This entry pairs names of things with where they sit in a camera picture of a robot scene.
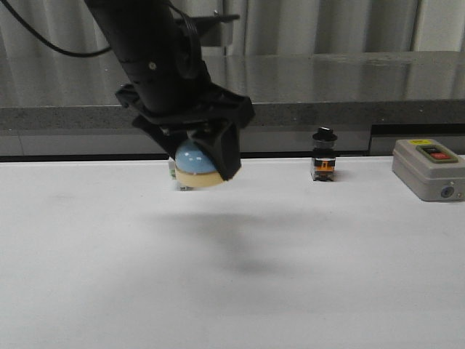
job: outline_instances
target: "white table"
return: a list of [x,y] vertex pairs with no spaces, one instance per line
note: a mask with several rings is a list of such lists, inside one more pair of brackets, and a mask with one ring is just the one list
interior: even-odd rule
[[465,348],[465,203],[392,158],[0,164],[0,348]]

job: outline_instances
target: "control box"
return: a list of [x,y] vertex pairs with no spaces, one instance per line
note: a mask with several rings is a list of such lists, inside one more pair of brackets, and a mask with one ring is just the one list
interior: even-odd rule
[[425,201],[462,201],[465,160],[435,140],[398,140],[392,171]]

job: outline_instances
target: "blue dome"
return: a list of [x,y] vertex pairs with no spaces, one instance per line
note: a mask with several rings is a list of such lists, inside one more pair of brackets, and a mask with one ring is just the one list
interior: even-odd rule
[[184,141],[176,151],[176,166],[183,172],[202,174],[217,168],[192,140]]

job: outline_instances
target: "red button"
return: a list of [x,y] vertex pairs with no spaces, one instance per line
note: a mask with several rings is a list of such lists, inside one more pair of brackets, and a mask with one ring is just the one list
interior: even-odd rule
[[450,156],[448,154],[444,154],[444,153],[432,153],[430,154],[433,158],[437,159],[437,160],[446,160],[446,159],[450,159]]

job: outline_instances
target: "granite countertop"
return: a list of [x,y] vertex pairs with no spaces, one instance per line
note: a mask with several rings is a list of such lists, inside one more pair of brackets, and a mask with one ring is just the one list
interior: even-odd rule
[[[465,53],[206,57],[212,79],[254,102],[252,126],[463,123]],[[0,130],[127,129],[112,54],[0,59]]]

